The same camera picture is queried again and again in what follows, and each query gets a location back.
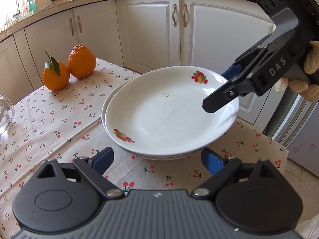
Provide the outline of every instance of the white plate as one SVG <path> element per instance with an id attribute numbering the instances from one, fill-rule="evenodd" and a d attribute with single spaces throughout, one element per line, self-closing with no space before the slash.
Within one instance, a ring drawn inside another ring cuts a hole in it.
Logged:
<path id="1" fill-rule="evenodd" d="M 222 136 L 233 124 L 238 98 L 217 112 L 202 108 L 205 97 L 227 80 L 198 67 L 177 66 L 148 72 L 122 87 L 105 114 L 110 137 L 147 157 L 176 157 Z"/>
<path id="2" fill-rule="evenodd" d="M 103 106 L 102 106 L 102 115 L 101 115 L 101 119 L 102 119 L 102 124 L 104 129 L 106 130 L 106 126 L 105 126 L 105 113 L 106 113 L 106 109 L 107 106 L 109 105 L 111 99 L 114 97 L 115 93 L 117 93 L 124 85 L 126 85 L 129 81 L 132 81 L 133 79 L 127 80 L 126 82 L 120 84 L 118 87 L 116 87 L 110 94 L 109 96 L 106 98 Z"/>

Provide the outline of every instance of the orange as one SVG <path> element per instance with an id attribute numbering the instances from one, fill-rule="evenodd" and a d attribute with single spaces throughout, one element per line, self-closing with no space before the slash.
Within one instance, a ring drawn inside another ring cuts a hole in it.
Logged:
<path id="1" fill-rule="evenodd" d="M 84 45 L 76 45 L 69 55 L 68 68 L 76 78 L 84 78 L 93 73 L 96 67 L 96 58 Z"/>
<path id="2" fill-rule="evenodd" d="M 45 68 L 43 72 L 43 84 L 51 91 L 59 91 L 66 87 L 70 80 L 70 72 L 65 64 L 58 61 L 60 77 L 55 73 L 54 68 Z"/>

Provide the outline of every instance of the glass pitcher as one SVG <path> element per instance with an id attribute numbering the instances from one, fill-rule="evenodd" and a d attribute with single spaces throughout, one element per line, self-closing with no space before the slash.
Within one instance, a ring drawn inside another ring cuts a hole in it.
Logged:
<path id="1" fill-rule="evenodd" d="M 11 109 L 11 115 L 7 111 L 4 103 L 7 103 Z M 0 94 L 0 135 L 6 132 L 10 127 L 10 121 L 14 118 L 14 108 L 11 101 L 3 94 Z"/>

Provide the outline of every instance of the table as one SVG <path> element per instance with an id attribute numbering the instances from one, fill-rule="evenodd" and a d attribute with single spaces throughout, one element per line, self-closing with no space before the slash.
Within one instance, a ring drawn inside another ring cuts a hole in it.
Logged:
<path id="1" fill-rule="evenodd" d="M 193 190 L 211 175 L 200 153 L 186 158 L 155 161 L 133 156 L 107 135 L 101 109 L 111 91 L 138 74 L 97 59 L 92 75 L 70 77 L 59 92 L 41 87 L 14 107 L 16 115 L 7 134 L 0 136 L 0 236 L 9 239 L 19 231 L 12 201 L 34 171 L 47 158 L 71 162 L 93 156 L 107 146 L 114 150 L 114 163 L 104 177 L 124 192 L 131 189 Z M 222 156 L 234 155 L 243 162 L 270 159 L 284 173 L 288 150 L 254 127 L 237 119 L 217 141 L 209 145 Z"/>

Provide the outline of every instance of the gloved finger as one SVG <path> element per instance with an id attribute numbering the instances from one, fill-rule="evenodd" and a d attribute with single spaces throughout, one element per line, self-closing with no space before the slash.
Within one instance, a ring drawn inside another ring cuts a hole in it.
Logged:
<path id="1" fill-rule="evenodd" d="M 302 93 L 306 90 L 308 90 L 309 85 L 307 82 L 302 80 L 288 80 L 288 85 L 294 93 Z"/>
<path id="2" fill-rule="evenodd" d="M 310 41 L 310 45 L 312 49 L 309 51 L 303 65 L 305 73 L 307 74 L 313 74 L 319 69 L 319 42 L 312 40 Z"/>
<path id="3" fill-rule="evenodd" d="M 313 102 L 316 101 L 317 95 L 319 94 L 319 86 L 317 84 L 309 85 L 308 90 L 299 93 L 307 101 Z"/>
<path id="4" fill-rule="evenodd" d="M 283 93 L 283 91 L 287 88 L 288 79 L 285 77 L 281 77 L 274 85 L 275 91 L 277 93 Z"/>

